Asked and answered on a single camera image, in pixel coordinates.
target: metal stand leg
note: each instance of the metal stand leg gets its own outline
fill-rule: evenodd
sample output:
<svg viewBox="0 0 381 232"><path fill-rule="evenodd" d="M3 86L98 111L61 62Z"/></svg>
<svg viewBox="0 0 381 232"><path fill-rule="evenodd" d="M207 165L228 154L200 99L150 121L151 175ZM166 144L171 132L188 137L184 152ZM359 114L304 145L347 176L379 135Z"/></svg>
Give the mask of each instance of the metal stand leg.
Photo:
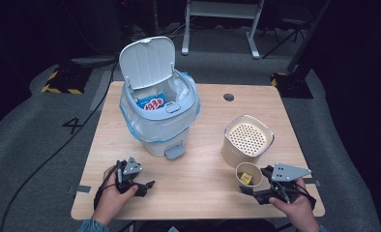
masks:
<svg viewBox="0 0 381 232"><path fill-rule="evenodd" d="M253 56L253 59L259 59L259 51L257 50L256 43L254 43L253 36L254 32L256 31L257 22L259 21L260 14L262 13L262 7L263 7L263 1L260 1L259 5L257 6L256 15L253 20L253 24L251 25L250 32L246 33L246 37L248 39L248 43L251 50L251 55Z"/></svg>
<svg viewBox="0 0 381 232"><path fill-rule="evenodd" d="M191 20L191 0L187 3L187 15L185 18L185 35L182 43L182 55L188 55L190 46L190 20Z"/></svg>

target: wire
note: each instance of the wire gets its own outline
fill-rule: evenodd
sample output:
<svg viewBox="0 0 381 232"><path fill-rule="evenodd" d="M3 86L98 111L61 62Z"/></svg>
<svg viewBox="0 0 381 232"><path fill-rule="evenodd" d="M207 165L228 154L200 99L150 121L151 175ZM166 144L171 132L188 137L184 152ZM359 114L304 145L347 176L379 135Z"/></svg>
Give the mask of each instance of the wire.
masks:
<svg viewBox="0 0 381 232"><path fill-rule="evenodd" d="M75 64L79 65L81 68L99 68L99 67L103 67L103 66L113 64L114 62L117 61L117 59L118 59L118 57L115 56L110 60L103 60L103 61L97 61L97 62L80 62L80 61L78 61L78 59L72 59L72 61Z"/></svg>
<svg viewBox="0 0 381 232"><path fill-rule="evenodd" d="M190 19L190 24L191 24L191 22L195 19L195 18L197 18L197 16L193 16L191 19ZM175 29L172 29L172 30L170 30L170 31L168 31L168 32L166 32L166 29L167 28L163 28L163 29L161 29L161 32L157 32L157 36L167 36L168 38L170 38L170 39L175 39L175 38L177 38L177 37L181 37L181 36L184 36L185 35L185 33L183 33L183 34L177 34L177 35L174 35L175 33L177 33L181 28L183 28L184 26L186 25L186 23L183 23L182 25L180 25L180 26L178 26L177 28L175 28ZM140 40L142 40L142 39L144 39L144 38L146 38L147 37L147 35L146 35L146 33L144 33L143 31L134 31L133 32L133 34L132 34L132 36L131 36L131 40L132 41L140 41Z"/></svg>
<svg viewBox="0 0 381 232"><path fill-rule="evenodd" d="M116 184L109 185L109 186L103 188L103 190L108 189L109 187L113 187L113 186L116 186Z"/></svg>
<svg viewBox="0 0 381 232"><path fill-rule="evenodd" d="M94 115L94 113L98 110L98 108L100 107L100 105L103 103L103 100L105 99L106 97L106 94L108 93L108 90L109 90L109 85L111 84L112 80L113 80L113 74L114 74L114 71L115 71L115 68L118 64L118 61L115 62L115 64L113 65L112 67L112 71L111 71L111 77L109 78L109 82L108 82L108 88L106 88L106 91L105 93L103 94L103 98L100 100L100 102L97 104L97 106L95 107L95 109L91 112L91 114L88 116L88 118L84 121L84 123L82 124L81 127L78 128L78 130L75 131L75 133L73 134L73 136L71 136L56 152L54 152L48 159L46 159L22 184L21 186L16 190L15 194L13 195L12 199L10 200L7 208L6 208L6 211L4 212L4 215L3 215L3 218L1 220L1 224L0 224L0 232L3 231L4 229L4 224L6 222L6 219L7 219L7 215L9 213L9 210L11 208L11 206L13 205L16 197L18 196L18 194L22 191L22 189L25 187L25 185L27 185L27 183L50 161L52 160L55 156L58 155L58 153L60 153L75 137L76 135L84 128L84 126L88 123L88 121L91 119L91 117Z"/></svg>
<svg viewBox="0 0 381 232"><path fill-rule="evenodd" d="M104 189L112 186L111 185L111 186L107 186L107 187L104 188L106 183L108 183L109 177L112 175L112 173L115 171L115 169L117 167L118 167L117 165L113 166L112 169L108 172L108 175L103 179L103 184L99 187L99 190L104 190Z"/></svg>
<svg viewBox="0 0 381 232"><path fill-rule="evenodd" d="M71 14L70 10L68 9L68 7L65 5L64 1L61 0L61 3L64 7L64 9L66 10L67 14L70 16L71 18L71 21L73 22L73 25L75 26L76 30L79 32L79 34L81 35L82 39L88 43L88 45L95 51L99 52L100 54L103 54L103 55L115 55L113 53L107 53L107 52L103 52L99 49L97 49L96 47L94 47L89 41L88 39L85 37L85 35L82 33L81 29L79 29L79 26L78 26L78 23L76 23L75 19L73 18L73 15Z"/></svg>
<svg viewBox="0 0 381 232"><path fill-rule="evenodd" d="M302 189L303 191L305 191L308 195L310 195L310 193L308 193L308 191L307 191L305 188L303 188L303 187L301 187L301 186L299 186L299 185L296 185L296 187L299 187L300 189Z"/></svg>

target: small cup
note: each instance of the small cup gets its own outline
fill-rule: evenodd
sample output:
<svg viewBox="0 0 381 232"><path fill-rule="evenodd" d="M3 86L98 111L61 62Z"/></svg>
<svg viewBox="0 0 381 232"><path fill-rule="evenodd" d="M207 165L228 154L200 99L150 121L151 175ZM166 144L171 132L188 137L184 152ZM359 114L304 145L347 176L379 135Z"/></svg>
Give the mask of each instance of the small cup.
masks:
<svg viewBox="0 0 381 232"><path fill-rule="evenodd" d="M236 167L235 170L238 191L240 191L239 186L254 189L258 187L263 181L263 174L260 171L260 168L257 167L254 163L242 162Z"/></svg>

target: sleeve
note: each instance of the sleeve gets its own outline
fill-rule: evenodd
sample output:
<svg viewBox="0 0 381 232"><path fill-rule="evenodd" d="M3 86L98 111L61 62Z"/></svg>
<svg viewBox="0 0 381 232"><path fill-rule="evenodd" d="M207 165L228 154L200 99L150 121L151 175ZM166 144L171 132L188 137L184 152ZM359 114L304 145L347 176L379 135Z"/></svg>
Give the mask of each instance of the sleeve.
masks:
<svg viewBox="0 0 381 232"><path fill-rule="evenodd" d="M77 232L110 232L109 229L101 223L93 220L86 219L82 222Z"/></svg>
<svg viewBox="0 0 381 232"><path fill-rule="evenodd" d="M320 225L318 230L316 232L328 232L326 228L323 227L323 225Z"/></svg>

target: yellow item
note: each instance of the yellow item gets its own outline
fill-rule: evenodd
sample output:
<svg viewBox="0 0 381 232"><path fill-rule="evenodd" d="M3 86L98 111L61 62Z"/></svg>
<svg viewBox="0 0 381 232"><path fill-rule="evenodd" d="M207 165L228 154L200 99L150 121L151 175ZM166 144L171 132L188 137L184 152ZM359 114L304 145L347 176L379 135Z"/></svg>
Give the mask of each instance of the yellow item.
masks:
<svg viewBox="0 0 381 232"><path fill-rule="evenodd" d="M251 176L248 173L244 172L241 176L241 182L243 182L245 185L248 185L250 181L251 181Z"/></svg>

